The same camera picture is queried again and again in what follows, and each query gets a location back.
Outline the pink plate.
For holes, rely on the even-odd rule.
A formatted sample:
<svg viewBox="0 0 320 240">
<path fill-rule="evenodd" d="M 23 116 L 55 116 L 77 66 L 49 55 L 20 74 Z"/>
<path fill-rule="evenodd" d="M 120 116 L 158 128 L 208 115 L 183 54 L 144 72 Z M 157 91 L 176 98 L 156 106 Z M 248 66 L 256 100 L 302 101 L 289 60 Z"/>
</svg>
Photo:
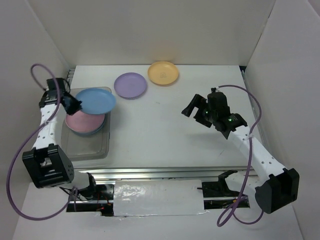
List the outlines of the pink plate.
<svg viewBox="0 0 320 240">
<path fill-rule="evenodd" d="M 65 124 L 76 133 L 86 134 L 98 130 L 105 121 L 104 114 L 87 114 L 78 111 L 73 115 L 66 115 Z"/>
</svg>

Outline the purple plate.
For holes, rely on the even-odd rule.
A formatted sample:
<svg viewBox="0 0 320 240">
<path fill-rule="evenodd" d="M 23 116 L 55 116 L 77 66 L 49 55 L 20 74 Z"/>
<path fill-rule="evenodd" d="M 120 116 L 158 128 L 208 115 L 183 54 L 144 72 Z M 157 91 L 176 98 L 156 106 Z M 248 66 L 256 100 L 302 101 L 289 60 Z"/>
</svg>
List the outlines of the purple plate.
<svg viewBox="0 0 320 240">
<path fill-rule="evenodd" d="M 146 79 L 139 73 L 127 72 L 116 78 L 113 84 L 115 92 L 122 98 L 134 99 L 147 89 Z"/>
</svg>

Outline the blue plate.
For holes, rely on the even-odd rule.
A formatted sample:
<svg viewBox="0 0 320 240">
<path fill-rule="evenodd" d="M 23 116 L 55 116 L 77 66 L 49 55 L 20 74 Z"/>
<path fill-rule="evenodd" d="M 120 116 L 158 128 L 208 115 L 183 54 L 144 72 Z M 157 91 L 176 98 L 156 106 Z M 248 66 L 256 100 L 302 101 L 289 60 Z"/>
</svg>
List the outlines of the blue plate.
<svg viewBox="0 0 320 240">
<path fill-rule="evenodd" d="M 81 101 L 81 111 L 89 115 L 107 114 L 116 106 L 115 96 L 102 88 L 81 90 L 75 98 Z"/>
</svg>

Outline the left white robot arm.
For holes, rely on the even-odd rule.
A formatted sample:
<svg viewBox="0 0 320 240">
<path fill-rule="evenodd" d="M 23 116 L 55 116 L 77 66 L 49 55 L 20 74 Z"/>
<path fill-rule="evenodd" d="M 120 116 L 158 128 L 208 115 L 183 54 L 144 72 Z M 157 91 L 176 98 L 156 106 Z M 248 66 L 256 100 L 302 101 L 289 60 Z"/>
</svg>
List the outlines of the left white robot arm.
<svg viewBox="0 0 320 240">
<path fill-rule="evenodd" d="M 41 129 L 32 149 L 22 154 L 22 161 L 36 188 L 76 187 L 77 196 L 87 200 L 97 197 L 99 187 L 94 177 L 74 169 L 61 147 L 64 118 L 76 104 L 70 85 L 64 78 L 47 79 L 47 89 L 39 102 Z"/>
</svg>

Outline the orange plate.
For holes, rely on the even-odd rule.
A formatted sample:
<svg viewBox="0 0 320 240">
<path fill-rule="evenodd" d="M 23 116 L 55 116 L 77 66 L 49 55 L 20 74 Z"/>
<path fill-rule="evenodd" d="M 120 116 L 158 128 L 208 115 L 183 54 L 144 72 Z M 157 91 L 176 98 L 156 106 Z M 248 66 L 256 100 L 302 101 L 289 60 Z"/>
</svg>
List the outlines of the orange plate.
<svg viewBox="0 0 320 240">
<path fill-rule="evenodd" d="M 179 77 L 178 68 L 168 61 L 154 62 L 147 70 L 151 82 L 160 86 L 173 84 Z"/>
</svg>

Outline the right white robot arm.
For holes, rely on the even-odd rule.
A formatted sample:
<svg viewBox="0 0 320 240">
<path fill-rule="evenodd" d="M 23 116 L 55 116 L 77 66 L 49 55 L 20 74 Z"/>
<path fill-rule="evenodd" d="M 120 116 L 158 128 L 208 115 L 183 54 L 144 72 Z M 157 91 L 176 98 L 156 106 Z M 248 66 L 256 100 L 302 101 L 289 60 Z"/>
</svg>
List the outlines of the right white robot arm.
<svg viewBox="0 0 320 240">
<path fill-rule="evenodd" d="M 271 214 L 297 199 L 300 182 L 298 172 L 278 162 L 250 133 L 250 127 L 243 117 L 230 111 L 224 93 L 212 89 L 206 98 L 195 94 L 181 113 L 189 117 L 194 108 L 198 109 L 194 115 L 196 122 L 208 128 L 214 126 L 245 157 L 252 157 L 250 166 L 262 182 L 255 188 L 254 197 L 264 213 Z"/>
</svg>

